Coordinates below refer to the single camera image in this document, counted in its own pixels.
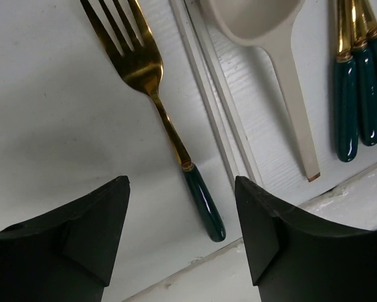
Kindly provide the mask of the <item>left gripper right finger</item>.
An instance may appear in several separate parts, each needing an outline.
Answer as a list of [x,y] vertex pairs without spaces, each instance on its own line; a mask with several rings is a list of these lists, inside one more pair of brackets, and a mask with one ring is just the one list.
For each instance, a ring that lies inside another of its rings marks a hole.
[[377,230],[315,216],[243,176],[235,200],[263,301],[377,301]]

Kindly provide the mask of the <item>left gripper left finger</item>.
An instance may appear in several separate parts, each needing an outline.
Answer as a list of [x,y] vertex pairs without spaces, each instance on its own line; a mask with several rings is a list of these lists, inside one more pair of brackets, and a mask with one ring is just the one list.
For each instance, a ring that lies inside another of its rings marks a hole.
[[130,197],[119,176],[0,231],[0,301],[101,301]]

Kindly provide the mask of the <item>gold fork green handle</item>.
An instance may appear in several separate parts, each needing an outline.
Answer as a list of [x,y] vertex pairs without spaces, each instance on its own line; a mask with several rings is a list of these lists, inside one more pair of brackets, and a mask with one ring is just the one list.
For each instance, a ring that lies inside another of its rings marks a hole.
[[129,7],[137,24],[143,42],[137,38],[119,1],[114,1],[115,8],[131,39],[130,47],[121,33],[113,15],[104,1],[100,6],[114,31],[121,52],[106,31],[100,18],[95,13],[89,1],[81,1],[82,7],[102,43],[111,63],[118,75],[130,88],[147,95],[154,103],[162,120],[167,135],[176,153],[177,160],[184,175],[186,184],[193,198],[198,214],[209,238],[214,242],[222,242],[226,238],[226,230],[213,198],[202,178],[197,166],[191,160],[182,140],[175,130],[159,97],[159,86],[163,76],[163,61],[152,31],[147,24],[138,1],[129,1]]

